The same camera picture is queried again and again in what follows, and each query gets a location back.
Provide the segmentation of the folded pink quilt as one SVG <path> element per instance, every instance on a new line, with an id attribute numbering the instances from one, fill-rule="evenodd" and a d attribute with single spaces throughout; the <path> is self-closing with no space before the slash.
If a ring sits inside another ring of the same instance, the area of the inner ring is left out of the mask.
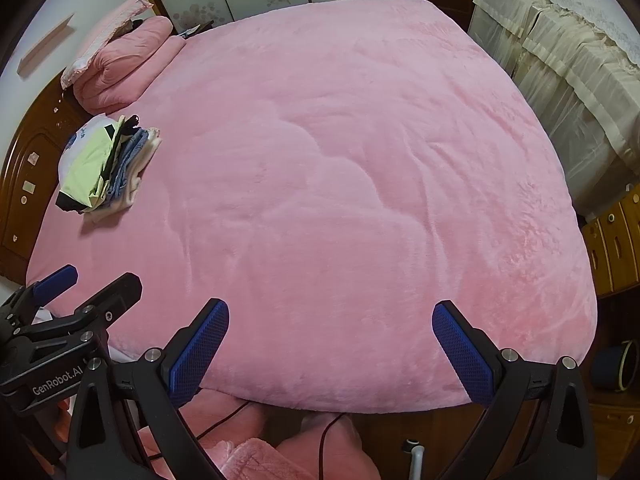
<path id="1" fill-rule="evenodd" d="M 168 18 L 148 18 L 99 50 L 73 83 L 74 96 L 90 114 L 115 113 L 137 101 L 185 46 Z"/>

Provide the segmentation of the pink fleece clothing of person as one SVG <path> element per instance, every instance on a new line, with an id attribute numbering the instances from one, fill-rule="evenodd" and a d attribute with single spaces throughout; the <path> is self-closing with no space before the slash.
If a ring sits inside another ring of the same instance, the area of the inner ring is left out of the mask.
<path id="1" fill-rule="evenodd" d="M 203 389 L 180 414 L 228 479 L 377 479 L 346 415 L 278 412 Z"/>

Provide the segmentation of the folded blue jeans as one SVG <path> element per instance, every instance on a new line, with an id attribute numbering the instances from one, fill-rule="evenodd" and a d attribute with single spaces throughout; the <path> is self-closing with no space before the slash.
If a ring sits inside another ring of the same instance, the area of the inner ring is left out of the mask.
<path id="1" fill-rule="evenodd" d="M 161 143 L 157 128 L 139 128 L 132 135 L 118 155 L 115 175 L 108 185 L 102 208 L 114 208 L 116 204 L 132 205 L 142 181 L 142 172 Z"/>

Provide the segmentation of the green and black hooded jacket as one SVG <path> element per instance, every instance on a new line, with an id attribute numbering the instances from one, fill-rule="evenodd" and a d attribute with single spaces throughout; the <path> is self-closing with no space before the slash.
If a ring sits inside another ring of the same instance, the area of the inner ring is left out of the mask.
<path id="1" fill-rule="evenodd" d="M 139 130 L 139 117 L 94 116 L 67 141 L 58 162 L 55 206 L 78 214 L 101 206 L 115 174 L 120 152 Z"/>

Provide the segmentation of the brown wooden headboard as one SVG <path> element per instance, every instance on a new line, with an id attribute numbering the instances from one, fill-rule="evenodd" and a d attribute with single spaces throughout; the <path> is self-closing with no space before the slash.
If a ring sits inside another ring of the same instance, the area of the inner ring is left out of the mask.
<path id="1" fill-rule="evenodd" d="M 51 196 L 63 148 L 90 115 L 56 75 L 17 127 L 1 171 L 1 275 L 23 284 Z"/>

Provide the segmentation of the pink pillow with white trim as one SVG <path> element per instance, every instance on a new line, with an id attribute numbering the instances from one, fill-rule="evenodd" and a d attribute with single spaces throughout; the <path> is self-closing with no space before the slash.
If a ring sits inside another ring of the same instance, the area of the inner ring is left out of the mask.
<path id="1" fill-rule="evenodd" d="M 60 78 L 61 88 L 70 88 L 88 70 L 92 60 L 115 37 L 116 32 L 152 7 L 152 3 L 146 0 L 126 0 L 101 18 L 82 40 L 72 62 L 63 70 Z"/>

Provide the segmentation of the folded cream garment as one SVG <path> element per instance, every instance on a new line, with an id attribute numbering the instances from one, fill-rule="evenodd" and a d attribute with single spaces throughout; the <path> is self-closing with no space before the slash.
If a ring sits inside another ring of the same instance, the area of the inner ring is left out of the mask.
<path id="1" fill-rule="evenodd" d="M 134 146 L 126 148 L 115 179 L 108 189 L 103 204 L 88 213 L 93 223 L 124 211 L 132 206 L 142 181 L 142 174 L 162 143 L 157 128 L 141 129 L 132 138 Z"/>

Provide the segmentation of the dark round basket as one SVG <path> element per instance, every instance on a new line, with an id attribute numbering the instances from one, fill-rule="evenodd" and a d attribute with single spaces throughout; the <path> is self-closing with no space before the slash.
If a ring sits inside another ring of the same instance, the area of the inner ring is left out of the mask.
<path id="1" fill-rule="evenodd" d="M 639 366 L 639 346 L 635 340 L 625 340 L 599 351 L 593 359 L 593 387 L 606 393 L 622 393 L 634 381 Z"/>

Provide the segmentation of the yellow wooden drawer cabinet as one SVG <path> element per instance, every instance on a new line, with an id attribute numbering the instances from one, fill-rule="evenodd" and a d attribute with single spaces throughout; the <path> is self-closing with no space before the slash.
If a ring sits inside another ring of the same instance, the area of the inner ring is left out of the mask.
<path id="1" fill-rule="evenodd" d="M 639 285 L 639 187 L 582 227 L 598 297 Z"/>

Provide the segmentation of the white metal tube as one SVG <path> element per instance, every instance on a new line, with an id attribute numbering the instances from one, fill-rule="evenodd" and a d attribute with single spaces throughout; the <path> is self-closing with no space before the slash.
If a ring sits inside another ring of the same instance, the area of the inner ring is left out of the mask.
<path id="1" fill-rule="evenodd" d="M 408 479 L 421 480 L 424 459 L 424 446 L 418 440 L 407 439 L 402 444 L 402 450 L 410 456 Z"/>

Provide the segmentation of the pink plush bed blanket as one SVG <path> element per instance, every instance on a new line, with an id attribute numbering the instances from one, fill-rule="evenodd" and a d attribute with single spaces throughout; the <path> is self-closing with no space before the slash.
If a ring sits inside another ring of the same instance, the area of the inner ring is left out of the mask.
<path id="1" fill-rule="evenodd" d="M 271 11 L 186 39 L 119 110 L 160 130 L 134 203 L 50 206 L 27 276 L 72 264 L 70 313 L 132 272 L 110 331 L 140 356 L 213 297 L 230 327 L 204 386 L 285 408 L 468 400 L 433 334 L 453 301 L 525 359 L 582 360 L 597 326 L 563 170 L 510 77 L 424 0 Z"/>

